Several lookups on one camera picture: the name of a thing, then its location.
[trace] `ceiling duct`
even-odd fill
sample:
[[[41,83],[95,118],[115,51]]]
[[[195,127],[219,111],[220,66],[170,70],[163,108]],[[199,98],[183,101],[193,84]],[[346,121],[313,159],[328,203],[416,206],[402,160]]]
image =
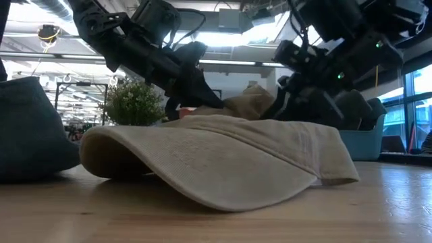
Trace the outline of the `ceiling duct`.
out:
[[[64,22],[73,22],[72,10],[64,0],[29,0],[46,12],[57,16]]]

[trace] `wooden table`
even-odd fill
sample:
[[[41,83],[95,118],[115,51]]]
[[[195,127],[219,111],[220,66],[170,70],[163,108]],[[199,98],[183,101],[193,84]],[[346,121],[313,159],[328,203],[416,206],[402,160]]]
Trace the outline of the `wooden table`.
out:
[[[77,167],[50,182],[0,186],[0,242],[432,242],[432,170],[356,166],[360,183],[236,214],[157,178],[112,182]]]

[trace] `blue plastic container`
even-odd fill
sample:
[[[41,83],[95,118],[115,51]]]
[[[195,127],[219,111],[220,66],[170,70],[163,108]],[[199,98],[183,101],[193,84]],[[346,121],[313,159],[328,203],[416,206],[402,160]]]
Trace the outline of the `blue plastic container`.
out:
[[[376,161],[381,153],[385,115],[377,120],[370,131],[339,131],[353,161]]]

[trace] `beige cloth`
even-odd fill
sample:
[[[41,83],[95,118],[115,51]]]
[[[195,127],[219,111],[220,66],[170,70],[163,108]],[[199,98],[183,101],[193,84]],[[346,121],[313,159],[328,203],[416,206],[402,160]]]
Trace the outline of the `beige cloth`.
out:
[[[104,178],[154,172],[222,211],[274,205],[317,180],[329,186],[359,180],[335,128],[258,120],[273,102],[259,86],[224,102],[225,109],[200,107],[160,127],[92,128],[82,139],[82,164]]]

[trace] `potted plant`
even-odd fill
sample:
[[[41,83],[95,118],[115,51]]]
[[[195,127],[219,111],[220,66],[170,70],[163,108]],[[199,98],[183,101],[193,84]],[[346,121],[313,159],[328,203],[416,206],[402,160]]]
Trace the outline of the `potted plant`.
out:
[[[124,82],[109,87],[106,118],[124,126],[150,126],[165,117],[163,98],[144,82]]]

